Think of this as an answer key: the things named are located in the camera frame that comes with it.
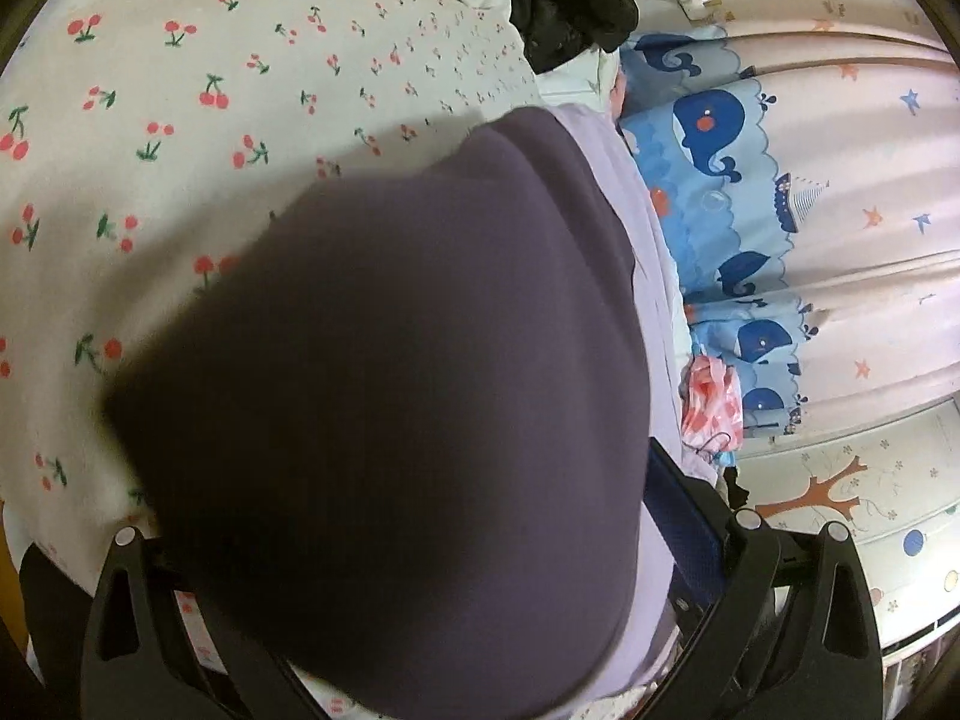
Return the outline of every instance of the dark purple fabric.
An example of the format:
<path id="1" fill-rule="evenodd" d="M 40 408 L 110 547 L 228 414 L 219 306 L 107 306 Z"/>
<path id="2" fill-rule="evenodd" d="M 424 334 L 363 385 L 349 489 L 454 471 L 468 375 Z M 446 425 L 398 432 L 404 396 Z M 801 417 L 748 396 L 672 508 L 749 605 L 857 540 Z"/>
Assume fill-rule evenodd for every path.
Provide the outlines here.
<path id="1" fill-rule="evenodd" d="M 328 183 L 118 378 L 176 562 L 377 712 L 507 720 L 616 646 L 649 392 L 634 257 L 548 113 Z"/>

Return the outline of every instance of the blue star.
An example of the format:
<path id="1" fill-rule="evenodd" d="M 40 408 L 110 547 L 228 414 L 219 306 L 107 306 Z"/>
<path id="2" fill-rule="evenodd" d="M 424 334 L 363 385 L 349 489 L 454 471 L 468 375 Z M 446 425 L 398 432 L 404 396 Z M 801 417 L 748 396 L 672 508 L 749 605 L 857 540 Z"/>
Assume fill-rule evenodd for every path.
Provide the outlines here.
<path id="1" fill-rule="evenodd" d="M 920 103 L 917 103 L 917 93 L 911 89 L 905 95 L 901 96 L 901 100 L 906 103 L 906 107 L 910 110 L 911 115 L 915 116 L 920 109 Z"/>
<path id="2" fill-rule="evenodd" d="M 917 226 L 920 228 L 921 235 L 926 234 L 925 230 L 923 229 L 925 228 L 925 225 L 933 224 L 933 222 L 930 221 L 930 214 L 920 214 L 918 217 L 914 217 L 913 220 L 917 223 Z"/>

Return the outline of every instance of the pink plastic bag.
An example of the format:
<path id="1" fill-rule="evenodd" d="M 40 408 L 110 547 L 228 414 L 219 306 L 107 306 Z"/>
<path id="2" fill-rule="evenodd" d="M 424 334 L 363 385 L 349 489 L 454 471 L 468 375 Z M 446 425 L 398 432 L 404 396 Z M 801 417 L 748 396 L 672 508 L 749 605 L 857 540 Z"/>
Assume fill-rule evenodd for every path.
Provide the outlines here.
<path id="1" fill-rule="evenodd" d="M 683 443 L 694 450 L 715 454 L 743 446 L 743 403 L 736 370 L 716 357 L 693 358 L 680 429 Z"/>

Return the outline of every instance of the blue whale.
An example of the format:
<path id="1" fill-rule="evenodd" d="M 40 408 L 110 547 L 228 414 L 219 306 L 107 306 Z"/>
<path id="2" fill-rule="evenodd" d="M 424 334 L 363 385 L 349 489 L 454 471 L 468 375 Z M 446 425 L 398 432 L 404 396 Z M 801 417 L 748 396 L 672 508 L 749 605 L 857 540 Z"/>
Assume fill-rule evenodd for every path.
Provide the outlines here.
<path id="1" fill-rule="evenodd" d="M 766 254 L 760 254 L 758 251 L 741 251 L 733 255 L 723 265 L 717 269 L 720 277 L 717 281 L 723 288 L 723 294 L 731 298 L 745 298 L 757 291 L 757 285 L 746 281 L 770 258 Z"/>
<path id="2" fill-rule="evenodd" d="M 747 322 L 736 334 L 737 355 L 745 362 L 756 362 L 781 346 L 790 346 L 793 338 L 773 319 Z"/>
<path id="3" fill-rule="evenodd" d="M 678 73 L 681 70 L 685 70 L 690 73 L 690 77 L 693 78 L 699 76 L 701 70 L 697 65 L 693 64 L 693 56 L 689 53 L 680 52 L 670 57 L 673 62 L 678 64 L 668 65 L 665 61 L 669 52 L 680 49 L 683 46 L 689 46 L 691 43 L 696 43 L 696 41 L 686 35 L 670 35 L 666 33 L 643 35 L 640 40 L 637 40 L 634 51 L 642 52 L 643 58 L 647 60 L 647 64 L 654 70 L 660 70 L 664 73 Z"/>
<path id="4" fill-rule="evenodd" d="M 716 153 L 736 141 L 743 131 L 747 114 L 740 100 L 723 89 L 707 89 L 673 103 L 673 115 L 683 127 L 680 145 L 689 149 L 693 167 L 704 175 L 726 175 L 733 184 L 743 178 L 734 169 L 733 157 L 720 160 L 722 170 L 710 165 Z"/>
<path id="5" fill-rule="evenodd" d="M 758 386 L 743 396 L 743 408 L 748 412 L 771 412 L 784 408 L 784 399 L 769 386 Z"/>

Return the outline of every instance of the tree decal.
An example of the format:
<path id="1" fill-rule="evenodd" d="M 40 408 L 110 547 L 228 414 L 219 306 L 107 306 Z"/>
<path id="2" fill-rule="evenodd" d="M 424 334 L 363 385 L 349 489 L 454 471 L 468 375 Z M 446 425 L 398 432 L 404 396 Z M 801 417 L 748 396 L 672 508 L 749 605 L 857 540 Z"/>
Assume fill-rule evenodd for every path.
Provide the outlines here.
<path id="1" fill-rule="evenodd" d="M 860 505 L 860 497 L 856 495 L 855 497 L 846 501 L 834 501 L 830 499 L 829 492 L 830 489 L 841 479 L 866 470 L 867 466 L 861 464 L 860 456 L 854 455 L 846 469 L 838 471 L 836 474 L 833 474 L 832 477 L 829 477 L 829 479 L 818 482 L 817 477 L 811 475 L 808 485 L 806 486 L 806 493 L 803 495 L 800 495 L 797 498 L 791 498 L 788 501 L 781 501 L 781 503 L 760 504 L 759 506 L 755 506 L 755 510 L 757 511 L 757 514 L 764 519 L 770 519 L 771 517 L 776 517 L 777 514 L 793 512 L 794 509 L 806 509 L 810 506 L 823 506 L 827 509 L 833 509 L 834 512 L 840 512 L 844 519 L 847 519 L 849 522 L 853 522 L 851 509 L 854 506 Z"/>

